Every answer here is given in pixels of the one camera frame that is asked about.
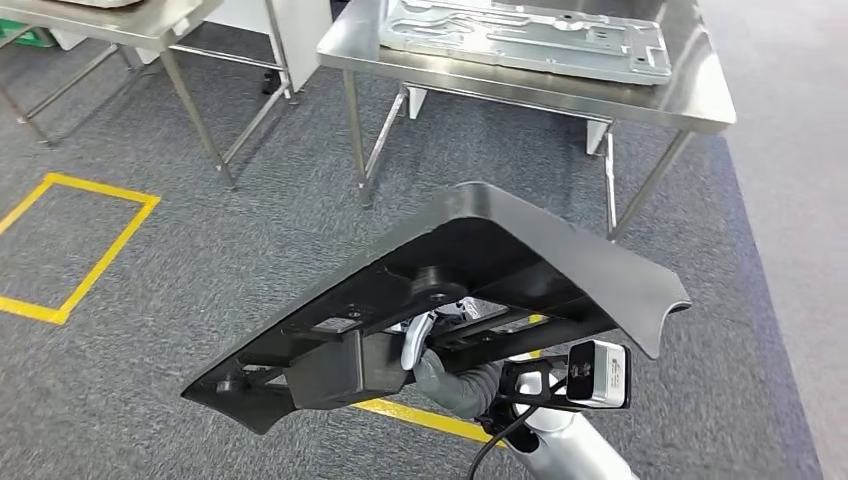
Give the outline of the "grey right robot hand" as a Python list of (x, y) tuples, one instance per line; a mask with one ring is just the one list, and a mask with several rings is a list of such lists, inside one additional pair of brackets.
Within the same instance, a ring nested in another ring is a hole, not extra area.
[(458, 378), (448, 373), (436, 352), (426, 346), (426, 338), (437, 316), (426, 312), (413, 318), (403, 342), (400, 364), (412, 371), (419, 389), (431, 400), (456, 416), (463, 416), (461, 385)]

